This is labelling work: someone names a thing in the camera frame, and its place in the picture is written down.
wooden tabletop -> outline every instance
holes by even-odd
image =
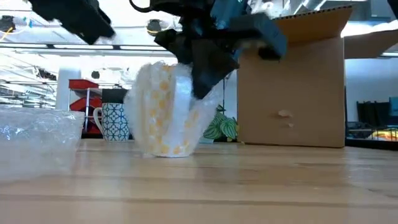
[[[396,223],[398,154],[213,144],[142,158],[82,141],[71,175],[0,185],[1,224]]]

bubble wrap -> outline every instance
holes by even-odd
[[[139,70],[124,104],[134,139],[146,154],[189,156],[213,120],[222,90],[196,100],[190,74],[189,66],[163,62]]]
[[[69,171],[85,114],[0,106],[0,182]]]

robotic arm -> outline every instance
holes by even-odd
[[[44,19],[58,19],[67,31],[88,44],[112,37],[109,17],[97,0],[29,0]],[[287,41],[265,14],[251,14],[248,0],[150,0],[139,12],[163,11],[180,17],[182,31],[163,30],[155,42],[172,52],[178,62],[192,66],[193,94],[202,99],[225,76],[239,68],[243,44],[262,42],[259,56],[279,60]]]

black cable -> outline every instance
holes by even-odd
[[[131,5],[135,10],[137,10],[137,11],[139,11],[139,12],[147,13],[147,12],[153,11],[153,9],[152,9],[150,6],[149,6],[149,7],[145,7],[145,8],[141,8],[141,7],[136,6],[136,5],[133,3],[132,0],[129,0],[129,2],[130,2],[130,5]]]

cardboard box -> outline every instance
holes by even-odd
[[[398,30],[340,37],[351,6],[278,19],[286,57],[239,59],[239,140],[248,144],[343,147],[345,58],[374,58],[398,42]]]

